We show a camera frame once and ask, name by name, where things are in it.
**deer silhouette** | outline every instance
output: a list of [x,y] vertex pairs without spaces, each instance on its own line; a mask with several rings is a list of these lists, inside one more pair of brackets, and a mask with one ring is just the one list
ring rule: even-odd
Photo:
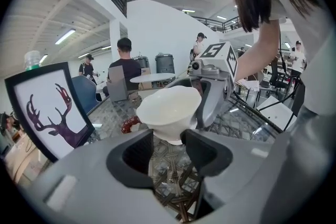
[[31,122],[34,124],[35,129],[38,132],[41,132],[45,129],[54,129],[53,131],[50,131],[49,134],[56,136],[60,134],[64,140],[72,147],[76,147],[80,139],[83,137],[83,135],[87,132],[88,127],[85,125],[85,127],[80,130],[78,133],[73,132],[72,130],[69,129],[68,124],[67,124],[67,115],[69,111],[71,110],[72,107],[72,99],[68,95],[66,89],[61,87],[59,84],[55,83],[55,85],[58,87],[56,90],[60,93],[62,96],[65,105],[67,106],[65,112],[62,114],[57,108],[56,111],[59,113],[61,116],[61,122],[59,124],[55,124],[49,117],[48,120],[50,121],[50,124],[48,125],[43,125],[39,119],[40,116],[40,111],[36,113],[36,110],[33,105],[33,94],[30,96],[29,101],[27,102],[27,114],[28,117],[30,118]]

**ear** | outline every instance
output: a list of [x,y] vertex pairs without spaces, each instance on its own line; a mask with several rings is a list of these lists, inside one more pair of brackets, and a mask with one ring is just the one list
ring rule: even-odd
[[48,134],[55,136],[55,135],[58,135],[58,131],[50,131]]

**deer antler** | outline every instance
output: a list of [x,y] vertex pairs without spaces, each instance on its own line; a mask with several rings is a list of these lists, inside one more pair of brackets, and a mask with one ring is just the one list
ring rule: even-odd
[[52,134],[52,135],[58,134],[57,125],[53,123],[49,117],[48,119],[51,123],[49,125],[43,125],[41,121],[39,120],[40,111],[38,111],[36,114],[36,109],[34,108],[34,105],[33,105],[33,94],[30,96],[30,99],[27,102],[26,110],[27,110],[28,117],[30,118],[31,122],[33,122],[34,127],[38,132],[43,131],[47,128],[53,128],[55,129],[55,131],[50,131],[49,134]]
[[60,95],[62,96],[65,105],[67,106],[67,109],[65,110],[64,114],[62,115],[59,110],[57,108],[55,108],[57,110],[57,112],[61,115],[62,120],[66,117],[66,115],[69,113],[69,111],[71,110],[72,107],[72,100],[70,98],[70,96],[67,93],[67,90],[64,89],[63,87],[61,87],[59,84],[55,83],[55,85],[59,88],[56,88],[56,90],[60,93]]

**deer head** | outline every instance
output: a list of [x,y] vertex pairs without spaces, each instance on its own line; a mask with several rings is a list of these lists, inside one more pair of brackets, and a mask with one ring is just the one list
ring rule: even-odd
[[57,108],[55,108],[55,110],[59,113],[59,115],[61,116],[61,122],[59,124],[55,124],[52,122],[52,120],[48,117],[48,120],[50,121],[50,124],[48,125],[43,125],[39,119],[40,116],[40,111],[38,111],[36,113],[36,109],[34,108],[33,105],[33,94],[30,96],[30,99],[27,103],[27,114],[28,117],[30,118],[30,120],[33,122],[35,129],[40,132],[43,131],[45,129],[54,129],[53,131],[50,131],[49,134],[51,135],[57,135],[57,134],[61,134],[63,130],[68,129],[67,123],[66,123],[66,116],[69,113],[69,111],[71,110],[72,107],[72,100],[70,98],[70,96],[68,95],[66,89],[64,89],[63,87],[61,87],[59,84],[55,85],[58,87],[56,88],[56,90],[60,93],[60,95],[62,96],[65,105],[67,106],[65,112],[62,114]]

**bottle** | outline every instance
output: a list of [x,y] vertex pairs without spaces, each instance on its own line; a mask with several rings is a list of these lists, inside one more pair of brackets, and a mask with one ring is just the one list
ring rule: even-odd
[[40,67],[41,54],[38,50],[32,50],[25,54],[25,68],[32,70]]

